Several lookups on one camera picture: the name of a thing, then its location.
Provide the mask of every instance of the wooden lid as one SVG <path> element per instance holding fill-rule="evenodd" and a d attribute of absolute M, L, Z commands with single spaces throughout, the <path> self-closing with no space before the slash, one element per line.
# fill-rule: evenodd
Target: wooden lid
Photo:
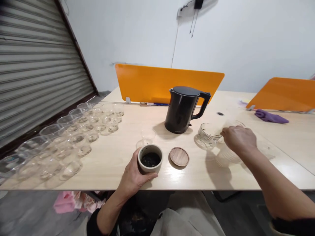
<path fill-rule="evenodd" d="M 175 165 L 180 167 L 184 167 L 189 163 L 189 155 L 181 147 L 173 148 L 170 151 L 170 158 Z"/>

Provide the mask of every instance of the sleeve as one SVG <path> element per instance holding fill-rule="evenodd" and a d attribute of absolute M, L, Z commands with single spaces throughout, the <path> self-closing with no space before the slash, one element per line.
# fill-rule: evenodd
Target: sleeve
<path fill-rule="evenodd" d="M 315 219 L 285 221 L 277 218 L 272 220 L 272 228 L 278 235 L 314 236 Z"/>
<path fill-rule="evenodd" d="M 96 209 L 96 211 L 93 212 L 93 214 L 91 215 L 90 220 L 88 221 L 87 225 L 86 225 L 86 234 L 87 236 L 104 236 L 98 226 L 97 226 L 97 222 L 96 222 L 96 218 L 97 218 L 97 214 L 99 212 L 99 209 Z M 111 234 L 109 236 L 119 236 L 119 227 L 118 227 L 118 223 L 116 222 L 113 231 L 111 232 Z"/>

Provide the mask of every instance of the orange partition panel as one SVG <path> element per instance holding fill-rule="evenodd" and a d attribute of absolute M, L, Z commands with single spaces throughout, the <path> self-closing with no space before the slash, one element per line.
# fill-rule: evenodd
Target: orange partition panel
<path fill-rule="evenodd" d="M 188 86 L 212 96 L 223 80 L 223 73 L 116 64 L 122 99 L 133 102 L 169 103 L 169 90 Z"/>
<path fill-rule="evenodd" d="M 315 108 L 315 81 L 272 78 L 246 106 L 254 109 L 309 111 Z"/>

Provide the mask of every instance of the white ceramic cup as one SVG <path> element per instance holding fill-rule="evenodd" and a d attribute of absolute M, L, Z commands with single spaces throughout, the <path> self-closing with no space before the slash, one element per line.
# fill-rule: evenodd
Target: white ceramic cup
<path fill-rule="evenodd" d="M 142 164 L 141 159 L 144 155 L 151 153 L 151 152 L 158 154 L 161 161 L 159 164 L 157 164 L 154 167 L 146 167 L 145 165 Z M 163 161 L 163 152 L 162 152 L 161 148 L 159 148 L 155 144 L 148 144 L 148 145 L 143 146 L 138 153 L 138 162 L 139 162 L 140 168 L 146 173 L 149 173 L 149 172 L 158 173 L 161 169 L 162 161 Z"/>

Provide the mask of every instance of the rolling shutter door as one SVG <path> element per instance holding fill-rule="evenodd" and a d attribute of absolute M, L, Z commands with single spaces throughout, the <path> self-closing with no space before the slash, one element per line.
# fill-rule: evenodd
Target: rolling shutter door
<path fill-rule="evenodd" d="M 51 0 L 0 6 L 0 147 L 93 92 Z"/>

